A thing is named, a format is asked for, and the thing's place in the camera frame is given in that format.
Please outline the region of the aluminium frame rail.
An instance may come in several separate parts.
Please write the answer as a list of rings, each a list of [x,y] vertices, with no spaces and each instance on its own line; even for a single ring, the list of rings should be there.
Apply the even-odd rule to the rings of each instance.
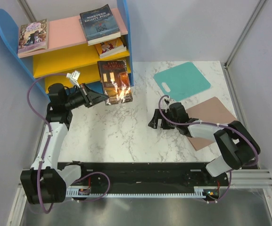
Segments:
[[[272,177],[267,169],[240,169],[231,175],[233,189],[272,189]]]

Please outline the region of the pink brown file folder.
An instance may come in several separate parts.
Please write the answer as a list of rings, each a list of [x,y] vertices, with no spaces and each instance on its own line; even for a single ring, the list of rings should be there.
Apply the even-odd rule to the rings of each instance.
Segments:
[[[237,118],[223,105],[223,103],[217,97],[213,97],[191,108],[188,108],[186,112],[191,118],[198,118],[200,120],[211,123],[227,124],[237,120]],[[194,147],[195,151],[198,151],[214,143],[213,141],[204,138],[189,137],[188,140]]]

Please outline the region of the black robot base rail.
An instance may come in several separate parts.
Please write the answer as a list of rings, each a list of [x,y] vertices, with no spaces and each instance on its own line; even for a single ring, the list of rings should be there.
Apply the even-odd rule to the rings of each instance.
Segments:
[[[228,185],[224,173],[215,178],[207,175],[203,171],[205,162],[80,162],[78,165],[82,180],[73,185],[90,186],[98,193],[193,192],[196,186]]]

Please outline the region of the Nineteen Eighty-Four dark book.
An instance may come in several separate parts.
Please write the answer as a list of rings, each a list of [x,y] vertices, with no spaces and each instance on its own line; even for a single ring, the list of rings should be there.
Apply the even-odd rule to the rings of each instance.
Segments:
[[[108,4],[80,13],[80,19],[89,46],[121,37],[119,26]]]

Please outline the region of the Roald Dahl Charlie book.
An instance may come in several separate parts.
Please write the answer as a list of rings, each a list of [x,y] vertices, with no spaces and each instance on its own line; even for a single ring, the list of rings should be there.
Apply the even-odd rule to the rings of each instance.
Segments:
[[[119,54],[127,50],[121,38],[98,43],[94,46],[98,52],[100,59]]]

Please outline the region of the red castle cover book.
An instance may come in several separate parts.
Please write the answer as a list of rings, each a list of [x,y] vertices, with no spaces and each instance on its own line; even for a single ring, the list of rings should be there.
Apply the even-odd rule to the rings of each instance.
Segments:
[[[83,24],[83,22],[82,22],[82,20],[80,18],[79,18],[79,23],[80,23],[81,29],[83,31],[84,37],[85,37],[85,39],[87,41],[85,27],[84,27],[84,24]]]

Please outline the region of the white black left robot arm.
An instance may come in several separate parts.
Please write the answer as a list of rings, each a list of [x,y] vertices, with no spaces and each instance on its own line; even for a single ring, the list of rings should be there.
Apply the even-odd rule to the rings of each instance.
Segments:
[[[55,83],[48,88],[48,96],[50,103],[38,155],[30,169],[23,170],[20,176],[30,204],[63,202],[71,184],[87,183],[88,173],[80,164],[70,163],[58,169],[58,158],[73,118],[72,110],[82,105],[90,108],[108,99],[107,95],[90,89],[84,83],[71,94],[67,94],[64,85]]]

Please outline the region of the purple illustrated paperback book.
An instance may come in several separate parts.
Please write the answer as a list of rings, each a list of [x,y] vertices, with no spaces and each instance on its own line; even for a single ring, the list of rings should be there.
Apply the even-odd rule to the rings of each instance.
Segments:
[[[40,21],[24,24],[20,27],[18,51],[19,58],[39,49],[48,48],[49,21]]]

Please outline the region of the blue pink yellow bookshelf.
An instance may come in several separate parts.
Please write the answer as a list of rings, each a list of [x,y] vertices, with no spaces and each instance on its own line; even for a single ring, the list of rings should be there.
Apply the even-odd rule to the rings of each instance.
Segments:
[[[46,96],[48,88],[54,83],[61,83],[72,88],[73,84],[65,77],[77,70],[81,73],[78,82],[101,93],[97,62],[100,57],[95,46],[89,46],[79,23],[79,16],[50,21],[48,48],[39,49],[19,58],[17,55],[19,27],[11,15],[0,9],[0,36],[16,63],[33,81],[46,76],[37,86]]]

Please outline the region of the orange night street book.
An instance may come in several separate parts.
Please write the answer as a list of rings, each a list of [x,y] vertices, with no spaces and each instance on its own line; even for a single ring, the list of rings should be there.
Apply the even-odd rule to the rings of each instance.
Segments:
[[[125,60],[98,61],[103,94],[108,96],[106,105],[133,101],[129,75]]]

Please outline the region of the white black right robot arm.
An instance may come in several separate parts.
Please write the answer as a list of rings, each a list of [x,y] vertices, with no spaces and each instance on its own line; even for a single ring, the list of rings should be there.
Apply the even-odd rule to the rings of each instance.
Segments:
[[[162,129],[177,129],[184,136],[217,143],[221,155],[209,162],[201,173],[205,185],[212,185],[222,173],[257,165],[260,147],[239,121],[215,124],[191,118],[180,102],[169,105],[166,110],[156,109],[148,126],[157,129],[159,121]]]

